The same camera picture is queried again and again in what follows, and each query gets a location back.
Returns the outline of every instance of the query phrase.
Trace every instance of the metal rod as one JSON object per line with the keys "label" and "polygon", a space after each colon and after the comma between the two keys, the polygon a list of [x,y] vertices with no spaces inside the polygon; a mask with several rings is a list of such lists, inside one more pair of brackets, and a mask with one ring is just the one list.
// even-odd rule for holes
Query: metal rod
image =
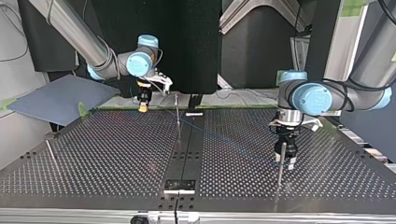
{"label": "metal rod", "polygon": [[50,16],[50,24],[85,58],[88,64],[98,66],[106,62],[106,46],[67,1],[29,1],[44,17]]}
{"label": "metal rod", "polygon": [[178,96],[175,94],[175,106],[176,106],[176,114],[177,114],[177,127],[180,128],[180,115],[178,113]]}
{"label": "metal rod", "polygon": [[279,164],[279,174],[277,176],[277,184],[282,185],[282,175],[283,175],[283,164],[285,163],[286,155],[286,143],[282,143],[282,148],[280,152],[280,164]]}
{"label": "metal rod", "polygon": [[49,149],[49,154],[53,160],[55,160],[55,155],[53,154],[52,147],[50,146],[50,140],[46,140],[47,148]]}

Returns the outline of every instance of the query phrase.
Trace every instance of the thin metal pin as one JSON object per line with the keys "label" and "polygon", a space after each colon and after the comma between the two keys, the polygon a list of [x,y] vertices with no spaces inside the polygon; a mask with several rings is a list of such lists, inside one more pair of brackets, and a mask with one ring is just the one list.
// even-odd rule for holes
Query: thin metal pin
{"label": "thin metal pin", "polygon": [[286,143],[282,144],[282,148],[280,149],[280,165],[279,165],[279,174],[277,177],[277,184],[279,186],[282,185],[282,175],[283,175],[283,164],[285,163],[285,155],[286,155]]}
{"label": "thin metal pin", "polygon": [[49,154],[53,160],[55,160],[55,155],[53,154],[52,147],[50,146],[50,140],[46,140],[47,148],[49,149]]}
{"label": "thin metal pin", "polygon": [[176,106],[176,114],[177,114],[177,127],[180,128],[180,115],[178,113],[178,97],[175,94],[175,106]]}

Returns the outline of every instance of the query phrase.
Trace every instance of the cable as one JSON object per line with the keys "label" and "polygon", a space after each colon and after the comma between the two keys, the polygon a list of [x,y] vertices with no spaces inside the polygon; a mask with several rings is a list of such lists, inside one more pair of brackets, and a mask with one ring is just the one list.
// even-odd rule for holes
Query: cable
{"label": "cable", "polygon": [[48,11],[48,13],[47,13],[47,17],[46,17],[46,22],[50,25],[50,26],[52,26],[52,24],[50,23],[50,13],[52,12],[52,7],[53,7],[53,2],[54,2],[55,0],[51,0],[50,2],[49,2],[49,11]]}
{"label": "cable", "polygon": [[157,64],[161,61],[161,59],[163,58],[163,50],[158,49],[158,51],[161,52],[161,56],[158,58],[157,62],[154,64],[154,66],[152,66],[153,68],[155,68],[157,66]]}
{"label": "cable", "polygon": [[348,85],[348,84],[346,84],[346,83],[344,83],[344,85],[346,85],[346,86],[349,87],[350,89],[357,90],[357,91],[383,91],[383,90],[385,90],[385,89],[391,87],[391,86],[396,82],[396,79],[394,79],[394,80],[393,80],[391,83],[389,83],[388,85],[385,85],[384,87],[378,87],[378,88],[376,88],[376,87],[367,87],[367,86],[363,86],[363,85],[357,83],[356,81],[354,81],[352,78],[349,78],[348,80],[349,80],[349,82],[351,82],[353,85]]}
{"label": "cable", "polygon": [[8,21],[12,24],[12,26],[17,30],[17,32],[20,33],[20,34],[24,37],[24,41],[25,41],[25,44],[26,44],[26,48],[25,48],[24,52],[23,52],[21,55],[19,55],[19,56],[17,56],[17,57],[14,57],[14,58],[9,58],[9,59],[0,60],[0,63],[5,63],[5,62],[11,62],[11,61],[18,60],[18,59],[22,58],[23,56],[25,56],[25,55],[27,54],[27,52],[29,51],[29,45],[28,45],[28,43],[27,43],[26,36],[25,36],[25,34],[23,33],[23,31],[20,30],[20,29],[18,28],[18,26],[14,23],[14,21],[12,21],[12,19],[11,19],[11,18],[8,16],[8,14],[2,9],[2,7],[6,7],[6,8],[8,8],[8,9],[10,9],[10,10],[12,11],[12,13],[14,13],[15,16],[20,20],[20,23],[21,23],[21,16],[20,16],[20,14],[18,14],[18,12],[17,12],[17,10],[15,10],[15,8],[13,8],[12,6],[10,6],[10,5],[8,5],[8,4],[3,3],[3,4],[0,5],[0,9],[1,9],[2,14],[7,18],[7,20],[8,20]]}
{"label": "cable", "polygon": [[84,8],[82,9],[82,19],[85,21],[85,12],[87,11],[88,0],[85,0]]}
{"label": "cable", "polygon": [[216,91],[216,95],[217,95],[221,100],[226,100],[226,99],[228,99],[231,95],[236,95],[236,96],[238,96],[238,97],[244,102],[245,105],[248,105],[248,103],[244,100],[244,98],[243,98],[241,95],[239,95],[238,93],[236,93],[236,92],[230,92],[230,93],[228,93],[227,96],[221,97],[221,96],[219,96],[219,92]]}
{"label": "cable", "polygon": [[294,37],[293,37],[293,42],[294,42],[294,60],[296,62],[297,71],[300,71],[300,65],[298,64],[297,47],[296,47],[297,22],[298,22],[298,18],[300,17],[300,11],[301,11],[301,5],[298,6],[298,10],[297,10],[296,22],[294,23]]}
{"label": "cable", "polygon": [[378,0],[379,5],[384,11],[385,15],[387,15],[388,19],[396,25],[396,18],[390,13],[387,4],[385,4],[384,0]]}
{"label": "cable", "polygon": [[268,99],[271,99],[271,100],[277,100],[277,97],[274,97],[274,96],[269,96],[269,95],[267,95],[267,94],[258,94],[256,91],[254,91],[253,89],[246,89],[246,88],[243,88],[242,86],[239,86],[239,85],[236,85],[236,84],[233,84],[233,83],[230,83],[230,85],[231,86],[235,86],[235,87],[237,87],[237,88],[239,88],[239,89],[242,89],[242,90],[245,90],[245,91],[250,91],[250,92],[252,92],[255,96],[257,96],[257,97],[262,97],[262,98],[268,98]]}
{"label": "cable", "polygon": [[100,37],[99,35],[97,37],[98,37],[99,40],[101,40],[103,42],[103,44],[106,47],[107,58],[106,58],[106,61],[104,62],[104,64],[102,64],[102,65],[99,65],[99,66],[92,66],[91,65],[92,69],[96,70],[96,71],[104,70],[114,60],[114,64],[116,66],[116,72],[117,72],[117,79],[120,80],[120,60],[117,57],[116,52],[114,52],[114,50],[111,47],[108,46],[107,42],[102,37]]}
{"label": "cable", "polygon": [[149,84],[151,84],[151,85],[153,85],[155,88],[157,88],[157,90],[158,91],[160,91],[160,93],[163,95],[163,96],[165,96],[166,94],[163,92],[163,90],[161,90],[161,88],[159,87],[159,86],[157,86],[154,82],[152,82],[152,81],[150,81],[150,80],[148,80],[148,79],[145,79],[145,78],[142,78],[143,80],[146,80],[147,82],[149,82]]}

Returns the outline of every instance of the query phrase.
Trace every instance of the end effector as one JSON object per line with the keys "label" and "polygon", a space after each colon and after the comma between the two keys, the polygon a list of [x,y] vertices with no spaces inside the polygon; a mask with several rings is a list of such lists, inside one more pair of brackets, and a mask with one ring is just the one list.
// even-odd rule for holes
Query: end effector
{"label": "end effector", "polygon": [[164,94],[169,94],[170,87],[173,84],[169,77],[156,68],[162,56],[163,52],[159,48],[158,38],[153,35],[141,35],[138,37],[135,51],[122,53],[117,57],[114,56],[112,63],[109,63],[107,68],[100,67],[98,69],[89,65],[88,71],[91,77],[96,80],[107,79],[109,74],[111,77],[116,77],[119,74],[137,77],[139,111],[147,112],[151,101],[153,82],[163,84]]}
{"label": "end effector", "polygon": [[281,146],[286,143],[285,158],[290,159],[289,169],[293,169],[298,152],[295,140],[304,124],[304,115],[319,116],[335,110],[380,109],[390,102],[391,95],[390,87],[368,91],[354,86],[350,80],[308,81],[306,72],[283,73],[279,81],[278,110],[270,123],[270,128],[275,128],[274,133],[278,135],[276,160],[280,161]]}

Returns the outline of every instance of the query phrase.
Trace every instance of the gray plate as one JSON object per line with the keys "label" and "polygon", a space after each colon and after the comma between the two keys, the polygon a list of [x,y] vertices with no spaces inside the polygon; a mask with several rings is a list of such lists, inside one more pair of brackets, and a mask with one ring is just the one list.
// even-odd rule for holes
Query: gray plate
{"label": "gray plate", "polygon": [[[275,110],[97,111],[0,171],[0,207],[395,215],[396,175],[326,120],[276,185]],[[168,179],[195,195],[163,195]]]}
{"label": "gray plate", "polygon": [[175,203],[160,202],[177,149],[172,114],[102,111],[76,124],[51,141],[56,161],[42,144],[0,172],[1,207],[157,210]]}
{"label": "gray plate", "polygon": [[201,164],[186,164],[199,188],[186,208],[210,212],[396,214],[396,175],[329,122],[298,137],[295,169],[277,186],[276,137],[268,131],[275,110],[208,110],[194,124]]}

